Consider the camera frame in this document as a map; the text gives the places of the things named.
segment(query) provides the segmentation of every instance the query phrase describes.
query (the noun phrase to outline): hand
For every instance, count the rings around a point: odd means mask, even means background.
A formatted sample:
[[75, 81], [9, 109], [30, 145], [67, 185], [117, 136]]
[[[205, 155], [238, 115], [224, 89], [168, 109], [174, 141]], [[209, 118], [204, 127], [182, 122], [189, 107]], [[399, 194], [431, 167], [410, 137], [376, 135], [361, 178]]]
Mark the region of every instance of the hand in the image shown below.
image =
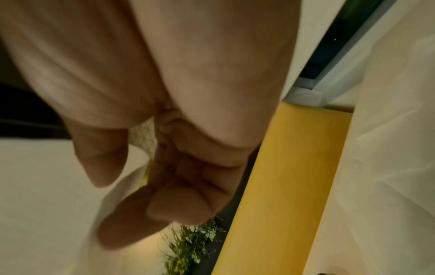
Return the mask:
[[3, 42], [96, 186], [121, 173], [127, 129], [155, 117], [149, 184], [100, 225], [104, 246], [204, 222], [229, 202], [278, 103], [299, 0], [1, 4]]

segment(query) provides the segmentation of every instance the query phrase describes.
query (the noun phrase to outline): geometric pattern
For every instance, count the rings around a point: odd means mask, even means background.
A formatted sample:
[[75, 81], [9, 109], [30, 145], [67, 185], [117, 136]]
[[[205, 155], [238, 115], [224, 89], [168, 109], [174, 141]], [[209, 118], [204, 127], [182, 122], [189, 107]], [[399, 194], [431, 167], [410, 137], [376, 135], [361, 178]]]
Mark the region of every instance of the geometric pattern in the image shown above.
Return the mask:
[[157, 139], [154, 133], [154, 119], [151, 118], [138, 126], [129, 129], [128, 143], [142, 148], [151, 160], [154, 160]]

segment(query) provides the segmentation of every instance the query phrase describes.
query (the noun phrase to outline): yellow wall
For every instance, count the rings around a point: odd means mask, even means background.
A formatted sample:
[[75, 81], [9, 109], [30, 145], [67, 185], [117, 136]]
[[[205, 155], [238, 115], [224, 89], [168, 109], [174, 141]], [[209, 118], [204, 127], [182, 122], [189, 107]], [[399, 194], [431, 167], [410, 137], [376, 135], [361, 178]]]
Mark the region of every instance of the yellow wall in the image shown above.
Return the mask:
[[280, 104], [213, 275], [302, 274], [351, 117]]

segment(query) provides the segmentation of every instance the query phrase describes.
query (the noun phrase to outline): skin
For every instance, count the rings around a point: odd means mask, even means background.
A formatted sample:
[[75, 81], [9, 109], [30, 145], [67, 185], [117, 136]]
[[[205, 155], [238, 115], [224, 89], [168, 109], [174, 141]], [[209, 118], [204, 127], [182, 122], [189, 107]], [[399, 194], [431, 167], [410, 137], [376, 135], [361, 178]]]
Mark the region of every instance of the skin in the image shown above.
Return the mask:
[[100, 225], [107, 248], [230, 201], [276, 109], [300, 1], [0, 0], [0, 34], [62, 117], [91, 181], [121, 173], [127, 129], [154, 116], [149, 184]]

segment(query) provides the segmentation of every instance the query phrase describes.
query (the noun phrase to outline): lattice pattern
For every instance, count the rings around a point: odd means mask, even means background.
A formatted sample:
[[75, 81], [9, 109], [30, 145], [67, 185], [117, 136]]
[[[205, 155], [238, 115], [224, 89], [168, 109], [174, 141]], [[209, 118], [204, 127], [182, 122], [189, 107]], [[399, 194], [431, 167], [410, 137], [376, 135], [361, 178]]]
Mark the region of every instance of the lattice pattern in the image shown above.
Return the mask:
[[154, 159], [157, 148], [157, 139], [154, 133], [154, 120], [150, 119], [141, 125], [135, 126], [129, 130], [128, 142], [134, 146], [142, 148]]

